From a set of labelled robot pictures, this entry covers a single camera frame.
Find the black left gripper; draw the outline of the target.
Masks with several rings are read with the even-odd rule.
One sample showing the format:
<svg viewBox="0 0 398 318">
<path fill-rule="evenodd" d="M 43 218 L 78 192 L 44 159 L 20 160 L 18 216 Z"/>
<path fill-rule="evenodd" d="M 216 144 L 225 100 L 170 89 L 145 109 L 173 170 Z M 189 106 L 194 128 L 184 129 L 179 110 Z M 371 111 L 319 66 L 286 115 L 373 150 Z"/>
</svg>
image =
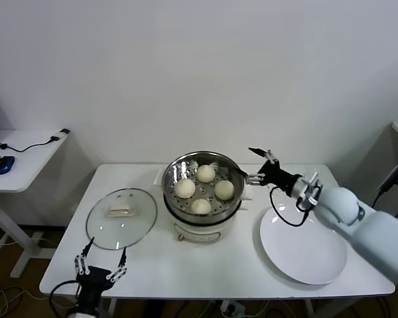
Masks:
<svg viewBox="0 0 398 318">
<path fill-rule="evenodd" d="M 81 289 L 78 292 L 77 305 L 80 307 L 98 307 L 101 295 L 110 290 L 127 272 L 127 248 L 123 249 L 117 270 L 111 273 L 109 270 L 95 266 L 87 266 L 86 258 L 94 243 L 91 238 L 89 243 L 74 259 L 76 269 L 76 281 Z"/>
</svg>

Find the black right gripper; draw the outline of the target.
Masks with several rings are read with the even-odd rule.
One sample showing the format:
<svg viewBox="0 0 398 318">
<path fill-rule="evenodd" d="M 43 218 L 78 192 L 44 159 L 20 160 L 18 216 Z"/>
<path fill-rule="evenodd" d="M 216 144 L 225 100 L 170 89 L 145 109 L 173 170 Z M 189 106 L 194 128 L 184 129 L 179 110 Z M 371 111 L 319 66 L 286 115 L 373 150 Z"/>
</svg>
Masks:
<svg viewBox="0 0 398 318">
<path fill-rule="evenodd" d="M 248 174 L 240 168 L 232 168 L 231 171 L 241 180 L 243 184 L 250 186 L 266 186 L 273 184 L 284 191 L 287 195 L 292 194 L 292 190 L 300 174 L 290 174 L 280 167 L 278 159 L 270 150 L 260 148 L 248 148 L 254 154 L 266 159 L 266 163 L 258 171 L 258 174 Z"/>
</svg>

